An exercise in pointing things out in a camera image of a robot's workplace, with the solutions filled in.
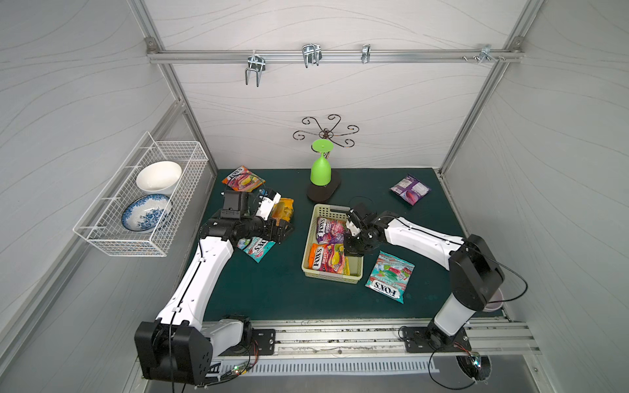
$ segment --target candy bag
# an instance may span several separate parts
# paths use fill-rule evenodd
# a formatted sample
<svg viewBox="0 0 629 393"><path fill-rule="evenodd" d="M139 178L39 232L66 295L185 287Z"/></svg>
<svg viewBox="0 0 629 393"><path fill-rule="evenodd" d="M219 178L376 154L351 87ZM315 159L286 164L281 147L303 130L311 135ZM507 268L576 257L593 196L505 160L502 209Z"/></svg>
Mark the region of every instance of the candy bag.
<svg viewBox="0 0 629 393"><path fill-rule="evenodd" d="M319 217L316 219L316 242L343 243L345 223L337 219Z"/></svg>
<svg viewBox="0 0 629 393"><path fill-rule="evenodd" d="M365 286L404 304L402 295L414 268L412 263L380 251Z"/></svg>
<svg viewBox="0 0 629 393"><path fill-rule="evenodd" d="M256 262L260 263L260 260L264 258L264 255L269 252L273 245L275 245L274 241L268 241L254 236L251 239L238 240L236 246L243 250L248 256L252 257Z"/></svg>
<svg viewBox="0 0 629 393"><path fill-rule="evenodd" d="M313 244L310 248L308 267L320 272L337 274L350 273L350 266L345 260L342 244Z"/></svg>
<svg viewBox="0 0 629 393"><path fill-rule="evenodd" d="M279 226L279 220L283 219L290 222L292 218L293 208L292 203L294 201L289 198L280 198L279 202L273 207L271 211L271 218L276 219L276 225Z"/></svg>
<svg viewBox="0 0 629 393"><path fill-rule="evenodd" d="M410 174L391 187L391 190L411 205L415 205L417 201L430 191L428 187Z"/></svg>
<svg viewBox="0 0 629 393"><path fill-rule="evenodd" d="M257 177L253 172L242 165L223 179L223 184L227 184L234 191L250 192L259 187L265 180Z"/></svg>

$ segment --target dark green mat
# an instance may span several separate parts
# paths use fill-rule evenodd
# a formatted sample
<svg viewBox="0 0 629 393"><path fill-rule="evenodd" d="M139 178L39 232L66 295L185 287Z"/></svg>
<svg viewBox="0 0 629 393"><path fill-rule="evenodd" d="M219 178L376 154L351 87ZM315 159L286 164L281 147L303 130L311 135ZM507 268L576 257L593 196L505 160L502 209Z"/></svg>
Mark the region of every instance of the dark green mat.
<svg viewBox="0 0 629 393"><path fill-rule="evenodd" d="M217 321L227 314L260 319L332 318L432 318L450 295L448 272L436 262L399 246L383 245L382 251L415 264L404 304L365 287L376 262L377 252L366 255L363 277L356 284L312 279L301 270L310 218L315 205L306 197L308 169L256 169L258 176L283 197L293 198L294 233L275 245L256 263L240 250L223 269L210 297L205 321ZM463 236L457 218L432 169L338 169L342 183L329 204L349 206L371 199L378 213L394 211L408 220L449 235ZM231 170L219 170L203 222L223 206L225 185ZM410 206L389 190L407 173L431 191Z"/></svg>

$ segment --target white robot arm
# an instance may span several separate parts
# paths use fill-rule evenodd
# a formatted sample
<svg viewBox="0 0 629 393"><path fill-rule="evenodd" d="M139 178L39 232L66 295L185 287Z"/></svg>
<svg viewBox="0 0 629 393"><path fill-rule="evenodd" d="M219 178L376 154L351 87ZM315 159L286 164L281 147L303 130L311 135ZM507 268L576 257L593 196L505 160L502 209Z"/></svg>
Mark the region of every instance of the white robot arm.
<svg viewBox="0 0 629 393"><path fill-rule="evenodd" d="M422 338L434 350L451 344L504 281L503 271L480 236L445 235L389 211L376 216L363 204L351 209L347 218L352 235L345 238L346 255L361 256L386 242L424 255L450 271L452 293Z"/></svg>
<svg viewBox="0 0 629 393"><path fill-rule="evenodd" d="M249 193L225 192L223 209L200 231L192 263L174 295L154 322L142 322L135 333L140 366L146 379L203 385L211 360L227 348L248 346L248 318L222 319L203 329L203 314L219 274L241 238L259 236L280 243L292 227L269 220L280 195L264 190L255 216L248 215ZM502 284L504 275L484 240L439 233L384 212L379 216L359 204L347 213L347 255L369 253L390 243L424 255L450 271L452 294L432 319L422 339L435 350L449 345L465 322L483 309Z"/></svg>
<svg viewBox="0 0 629 393"><path fill-rule="evenodd" d="M181 283L154 322L142 322L135 333L140 366L146 379L202 385L213 357L251 341L248 318L218 321L201 333L203 314L223 267L242 238L281 241L292 231L269 214L280 194L260 190L255 216L248 214L248 192L225 191L223 209L199 232L196 253Z"/></svg>

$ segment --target ventilation grille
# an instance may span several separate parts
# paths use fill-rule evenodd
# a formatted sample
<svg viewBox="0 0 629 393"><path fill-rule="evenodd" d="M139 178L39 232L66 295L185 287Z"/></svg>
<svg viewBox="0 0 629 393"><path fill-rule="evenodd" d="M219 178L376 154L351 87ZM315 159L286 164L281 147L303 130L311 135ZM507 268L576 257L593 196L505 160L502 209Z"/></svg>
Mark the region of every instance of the ventilation grille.
<svg viewBox="0 0 629 393"><path fill-rule="evenodd" d="M268 359L260 360L245 375L393 375L428 372L428 357L347 358L347 359ZM220 374L231 370L242 360L222 360ZM435 373L434 362L430 372Z"/></svg>

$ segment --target floral porcelain bowl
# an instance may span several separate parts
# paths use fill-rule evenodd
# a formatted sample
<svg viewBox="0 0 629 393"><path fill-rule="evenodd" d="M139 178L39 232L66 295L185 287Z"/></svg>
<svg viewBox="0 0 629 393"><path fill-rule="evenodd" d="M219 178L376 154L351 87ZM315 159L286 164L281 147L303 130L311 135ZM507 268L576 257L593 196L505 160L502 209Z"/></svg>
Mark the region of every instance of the floral porcelain bowl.
<svg viewBox="0 0 629 393"><path fill-rule="evenodd" d="M164 194L151 194L130 204L122 214L122 225L134 232L150 232L157 225L162 214L162 224L167 222L172 205Z"/></svg>

